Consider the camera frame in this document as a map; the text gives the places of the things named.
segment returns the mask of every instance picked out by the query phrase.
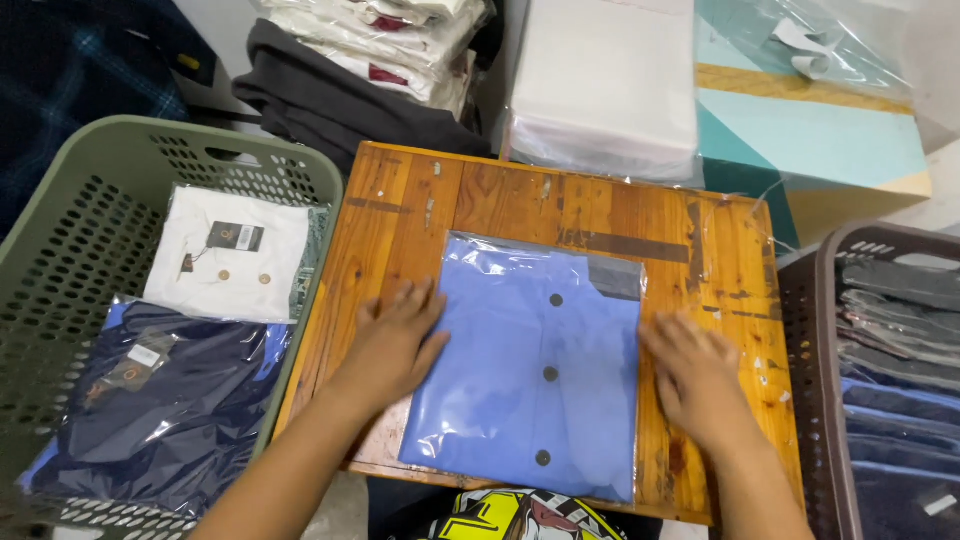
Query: plaid fabric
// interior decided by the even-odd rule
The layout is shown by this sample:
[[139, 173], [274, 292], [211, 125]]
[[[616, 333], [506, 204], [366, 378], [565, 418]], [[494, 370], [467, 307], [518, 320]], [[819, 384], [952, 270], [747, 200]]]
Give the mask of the plaid fabric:
[[[161, 1], [176, 9], [169, 0], [149, 3]], [[189, 119], [156, 44], [83, 7], [76, 0], [0, 0], [0, 240], [82, 126], [114, 114]]]

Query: wooden board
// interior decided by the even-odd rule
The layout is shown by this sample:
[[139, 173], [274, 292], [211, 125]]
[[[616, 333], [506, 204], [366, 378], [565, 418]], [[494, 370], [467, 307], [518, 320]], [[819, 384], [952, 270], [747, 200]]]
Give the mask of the wooden board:
[[[277, 434], [340, 365], [362, 302], [392, 298], [403, 279], [439, 277], [450, 230], [642, 261], [643, 320], [685, 309], [742, 348], [740, 382], [803, 504], [765, 203], [412, 148], [360, 147]], [[711, 525], [718, 514], [710, 475], [693, 443], [665, 422], [651, 358], [641, 359], [639, 377], [636, 502], [593, 503]], [[377, 418], [346, 468], [466, 489], [492, 485], [398, 462], [409, 410], [407, 398]]]

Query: yellow stripe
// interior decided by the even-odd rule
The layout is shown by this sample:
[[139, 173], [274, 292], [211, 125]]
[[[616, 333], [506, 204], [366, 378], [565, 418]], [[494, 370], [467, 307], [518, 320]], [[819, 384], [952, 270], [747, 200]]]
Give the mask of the yellow stripe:
[[796, 75], [777, 75], [709, 63], [697, 64], [697, 86], [756, 97], [913, 115], [913, 108], [905, 103], [859, 94], [834, 83], [814, 83]]

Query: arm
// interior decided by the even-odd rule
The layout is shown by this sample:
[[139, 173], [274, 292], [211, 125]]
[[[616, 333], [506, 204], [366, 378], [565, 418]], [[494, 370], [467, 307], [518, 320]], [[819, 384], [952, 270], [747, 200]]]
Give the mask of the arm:
[[713, 462], [724, 538], [813, 540], [780, 456], [740, 388], [735, 347], [679, 315], [659, 314], [639, 334], [657, 360], [664, 414]]
[[193, 540], [299, 540], [360, 430], [413, 392], [449, 340], [435, 332], [446, 297], [429, 279], [406, 282], [379, 316], [378, 302], [357, 315], [343, 364], [290, 427], [203, 518]]

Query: person's left hand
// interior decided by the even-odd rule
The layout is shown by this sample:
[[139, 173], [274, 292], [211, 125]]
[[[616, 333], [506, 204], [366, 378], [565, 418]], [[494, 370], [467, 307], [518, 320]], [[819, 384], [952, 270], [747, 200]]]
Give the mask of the person's left hand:
[[446, 307], [433, 279], [406, 281], [391, 307], [378, 313], [379, 304], [360, 307], [353, 345], [329, 382], [370, 415], [416, 390], [450, 340], [449, 331], [436, 331], [424, 341]]

